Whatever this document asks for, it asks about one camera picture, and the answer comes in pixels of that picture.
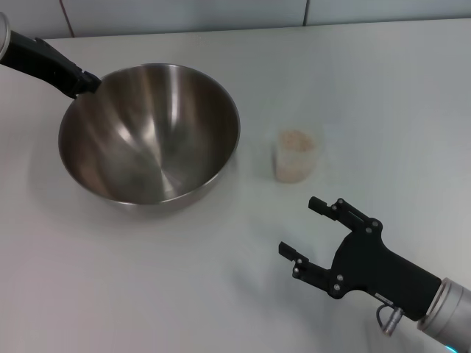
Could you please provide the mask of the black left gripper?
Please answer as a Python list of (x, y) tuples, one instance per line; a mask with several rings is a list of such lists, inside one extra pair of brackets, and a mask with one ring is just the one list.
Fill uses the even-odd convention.
[(95, 93), (102, 81), (78, 68), (44, 40), (35, 40), (11, 31), (7, 47), (7, 67), (40, 79), (71, 99)]

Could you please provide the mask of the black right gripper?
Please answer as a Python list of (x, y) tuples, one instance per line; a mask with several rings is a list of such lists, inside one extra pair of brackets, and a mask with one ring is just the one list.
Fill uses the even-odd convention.
[(308, 208), (351, 233), (335, 253), (330, 270), (313, 264), (284, 242), (279, 255), (294, 263), (292, 276), (340, 299), (353, 290), (361, 290), (399, 307), (412, 321), (425, 316), (442, 280), (418, 265), (387, 249), (381, 222), (369, 218), (343, 199), (334, 204), (311, 197)]

